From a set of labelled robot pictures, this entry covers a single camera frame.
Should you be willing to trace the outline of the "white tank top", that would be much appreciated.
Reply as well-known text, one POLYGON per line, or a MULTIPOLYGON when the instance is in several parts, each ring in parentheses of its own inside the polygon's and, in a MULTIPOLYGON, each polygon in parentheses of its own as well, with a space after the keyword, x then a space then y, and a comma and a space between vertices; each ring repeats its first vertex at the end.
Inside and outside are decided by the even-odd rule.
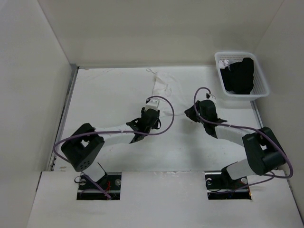
POLYGON ((175 116, 184 115, 188 103, 184 97, 180 81, 167 72, 153 71, 150 68, 147 68, 146 71, 152 73, 155 79, 152 95, 169 100, 174 108, 175 116))

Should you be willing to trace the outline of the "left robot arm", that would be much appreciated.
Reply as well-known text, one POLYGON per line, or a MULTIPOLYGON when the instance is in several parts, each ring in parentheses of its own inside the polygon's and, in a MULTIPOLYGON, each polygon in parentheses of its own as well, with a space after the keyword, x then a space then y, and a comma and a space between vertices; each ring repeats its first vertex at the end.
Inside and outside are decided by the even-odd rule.
POLYGON ((102 189, 106 185, 107 178, 96 159, 100 150, 107 146, 131 144, 143 140, 145 136, 141 133, 150 133, 152 129, 158 129, 159 116, 159 110, 142 108, 141 117, 118 127, 104 129, 118 133, 92 134, 74 138, 64 142, 61 151, 75 171, 85 173, 95 189, 102 189))

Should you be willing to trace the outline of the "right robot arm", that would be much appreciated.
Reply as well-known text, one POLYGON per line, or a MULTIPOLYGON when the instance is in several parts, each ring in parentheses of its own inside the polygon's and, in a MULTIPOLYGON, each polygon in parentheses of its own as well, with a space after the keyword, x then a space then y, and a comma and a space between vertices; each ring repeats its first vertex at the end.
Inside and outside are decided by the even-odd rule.
POLYGON ((245 159, 221 169, 216 183, 223 189, 240 188, 242 178, 266 175, 287 163, 285 152, 268 127, 252 130, 232 127, 226 120, 218 118, 216 106, 211 100, 197 101, 184 113, 192 121, 201 123, 205 132, 213 138, 227 140, 244 148, 245 159))

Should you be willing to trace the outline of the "black tank top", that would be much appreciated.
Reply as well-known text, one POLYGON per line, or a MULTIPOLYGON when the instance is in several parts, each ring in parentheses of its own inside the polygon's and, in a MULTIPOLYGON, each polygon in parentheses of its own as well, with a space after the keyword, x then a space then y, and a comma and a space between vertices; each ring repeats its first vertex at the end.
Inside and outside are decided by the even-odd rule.
POLYGON ((254 87, 254 61, 243 58, 241 62, 235 62, 220 69, 225 90, 237 95, 249 95, 254 87))

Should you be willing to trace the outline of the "small white cloth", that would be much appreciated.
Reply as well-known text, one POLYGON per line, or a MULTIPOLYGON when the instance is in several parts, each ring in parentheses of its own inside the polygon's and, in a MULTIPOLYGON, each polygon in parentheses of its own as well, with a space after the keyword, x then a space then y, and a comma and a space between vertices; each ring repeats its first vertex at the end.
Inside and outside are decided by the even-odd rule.
POLYGON ((226 67, 229 69, 229 60, 228 59, 220 60, 218 62, 218 66, 220 69, 225 69, 226 67))

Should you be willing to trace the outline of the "white plastic basket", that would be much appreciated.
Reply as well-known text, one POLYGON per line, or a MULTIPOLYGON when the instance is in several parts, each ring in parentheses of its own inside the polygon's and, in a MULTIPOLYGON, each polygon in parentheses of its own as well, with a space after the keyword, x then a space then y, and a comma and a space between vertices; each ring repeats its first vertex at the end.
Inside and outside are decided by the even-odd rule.
POLYGON ((218 77, 221 84, 221 89, 223 91, 223 99, 225 100, 238 100, 238 101, 254 101, 261 97, 266 97, 269 95, 270 90, 268 83, 266 81, 265 75, 260 67, 260 64, 256 56, 249 52, 243 51, 220 51, 214 54, 216 69, 218 72, 218 77), (241 62, 244 58, 249 57, 254 62, 254 72, 253 72, 253 89, 248 95, 238 95, 233 92, 229 92, 225 89, 224 82, 221 76, 219 62, 225 59, 229 60, 229 63, 241 62))

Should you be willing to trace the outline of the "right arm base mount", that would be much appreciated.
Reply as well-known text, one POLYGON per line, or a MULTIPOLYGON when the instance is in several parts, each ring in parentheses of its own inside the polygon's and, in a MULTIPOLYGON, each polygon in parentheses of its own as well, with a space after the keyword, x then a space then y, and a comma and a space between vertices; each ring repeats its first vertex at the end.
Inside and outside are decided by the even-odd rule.
POLYGON ((207 197, 209 200, 251 200, 247 178, 225 181, 220 173, 205 174, 207 197))

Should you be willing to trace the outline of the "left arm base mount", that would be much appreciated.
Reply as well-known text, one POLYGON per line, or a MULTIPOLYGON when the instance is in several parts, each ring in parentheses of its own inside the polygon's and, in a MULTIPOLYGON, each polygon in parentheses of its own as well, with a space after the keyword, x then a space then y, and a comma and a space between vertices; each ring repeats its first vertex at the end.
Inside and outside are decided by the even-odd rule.
POLYGON ((119 200, 121 195, 121 173, 107 173, 100 180, 96 181, 110 197, 107 197, 100 189, 88 180, 84 175, 74 178, 74 183, 78 185, 77 200, 119 200))

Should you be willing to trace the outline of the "metal table edge rail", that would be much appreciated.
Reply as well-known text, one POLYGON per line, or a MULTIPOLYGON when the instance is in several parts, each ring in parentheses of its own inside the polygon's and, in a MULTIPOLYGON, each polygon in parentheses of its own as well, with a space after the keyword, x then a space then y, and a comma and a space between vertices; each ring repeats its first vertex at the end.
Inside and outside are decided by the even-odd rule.
POLYGON ((61 113, 61 117, 60 117, 60 121, 59 121, 59 126, 57 129, 57 134, 56 134, 54 143, 57 143, 62 137, 69 105, 71 102, 71 98, 72 98, 72 94, 73 94, 73 90, 75 87, 76 78, 77 78, 77 74, 78 74, 78 70, 79 70, 79 66, 77 64, 70 64, 70 66, 71 66, 71 76, 70 76, 67 93, 66 93, 66 97, 65 97, 65 102, 63 105, 63 109, 62 109, 62 113, 61 113))

